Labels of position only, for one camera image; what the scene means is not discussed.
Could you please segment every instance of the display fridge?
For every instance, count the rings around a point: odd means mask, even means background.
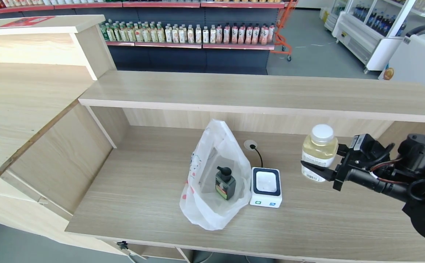
[[[383,70],[409,30],[425,25],[425,0],[349,0],[333,36],[365,65]]]
[[[334,26],[336,25],[336,21],[339,18],[339,14],[346,8],[348,0],[335,0],[333,3],[333,7],[331,8],[331,12],[328,14],[325,21],[325,28],[329,31],[334,30]]]

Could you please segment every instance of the red sticker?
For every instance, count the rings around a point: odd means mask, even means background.
[[[14,22],[10,22],[7,24],[4,24],[0,26],[0,28],[10,28],[10,27],[30,27],[37,23],[43,22],[45,20],[49,20],[51,18],[55,17],[52,16],[33,16],[33,17],[25,17],[21,18],[19,20],[16,20]]]

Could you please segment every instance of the soap dispenser bottle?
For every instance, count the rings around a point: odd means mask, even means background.
[[[225,200],[229,200],[234,196],[237,182],[229,167],[217,166],[217,169],[219,171],[216,174],[216,190]]]

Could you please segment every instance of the robotic arm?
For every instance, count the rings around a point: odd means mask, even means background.
[[[410,134],[391,160],[391,143],[384,148],[369,134],[354,137],[351,145],[339,144],[341,164],[335,170],[301,161],[317,175],[341,191],[344,181],[352,181],[404,203],[402,211],[411,219],[416,231],[425,237],[425,135]]]

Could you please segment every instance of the counter top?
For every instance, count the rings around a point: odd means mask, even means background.
[[[83,105],[425,123],[425,87],[340,78],[108,71]]]
[[[91,83],[83,66],[0,63],[0,167]]]
[[[0,26],[22,18],[0,19]],[[59,15],[32,26],[0,28],[0,35],[79,33],[104,20],[104,15]]]
[[[304,135],[234,132],[239,145],[250,138],[257,141],[264,166],[281,171],[281,207],[248,205],[219,231],[191,224],[179,199],[201,134],[194,129],[130,128],[66,231],[268,258],[425,262],[425,238],[401,211],[402,202],[350,182],[339,192],[332,183],[315,183],[301,175]],[[341,143],[350,140],[339,138]],[[259,165],[255,152],[243,151],[252,166]]]

